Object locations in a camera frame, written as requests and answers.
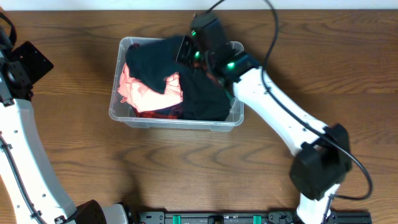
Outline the black garment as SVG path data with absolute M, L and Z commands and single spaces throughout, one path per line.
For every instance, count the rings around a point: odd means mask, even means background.
M 231 109 L 225 91 L 217 87 L 200 70 L 184 69 L 180 73 L 183 95 L 181 119 L 199 121 L 225 121 Z

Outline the dark teal garment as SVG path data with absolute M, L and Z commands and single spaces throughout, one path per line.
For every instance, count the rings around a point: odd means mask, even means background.
M 175 61 L 182 41 L 182 35 L 175 35 L 140 46 L 131 45 L 126 53 L 130 76 L 157 93 L 165 93 L 169 76 L 189 72 L 188 67 Z

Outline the red navy plaid shirt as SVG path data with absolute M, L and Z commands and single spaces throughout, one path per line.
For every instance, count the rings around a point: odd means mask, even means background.
M 174 105 L 168 108 L 162 108 L 155 111 L 138 112 L 132 106 L 132 110 L 137 118 L 152 118 L 152 119 L 179 119 L 183 113 L 181 104 Z

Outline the pink shirt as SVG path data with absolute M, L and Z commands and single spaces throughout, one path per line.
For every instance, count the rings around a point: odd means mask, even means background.
M 129 103 L 139 113 L 178 105 L 183 101 L 183 91 L 179 78 L 178 72 L 167 77 L 165 92 L 163 94 L 157 93 L 140 80 L 130 77 L 129 68 L 125 63 L 118 88 L 118 93 L 123 97 L 121 103 Z

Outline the green garment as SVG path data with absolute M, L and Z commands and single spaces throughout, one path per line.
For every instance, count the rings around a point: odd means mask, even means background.
M 225 93 L 226 93 L 226 96 L 228 97 L 229 101 L 233 101 L 234 98 L 233 98 L 232 94 L 228 90 L 225 90 Z

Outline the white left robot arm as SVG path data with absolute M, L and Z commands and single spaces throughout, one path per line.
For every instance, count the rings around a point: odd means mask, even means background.
M 120 203 L 75 205 L 55 175 L 41 143 L 32 107 L 33 87 L 53 63 L 30 42 L 16 47 L 14 24 L 1 29 L 1 178 L 18 223 L 129 223 Z

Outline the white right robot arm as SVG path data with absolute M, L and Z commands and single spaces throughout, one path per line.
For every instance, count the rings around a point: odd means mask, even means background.
M 294 156 L 290 179 L 300 192 L 297 215 L 303 223 L 325 223 L 330 205 L 352 168 L 347 130 L 314 118 L 269 77 L 265 66 L 228 40 L 213 12 L 195 16 L 177 61 L 204 69 L 218 86 L 254 110 Z

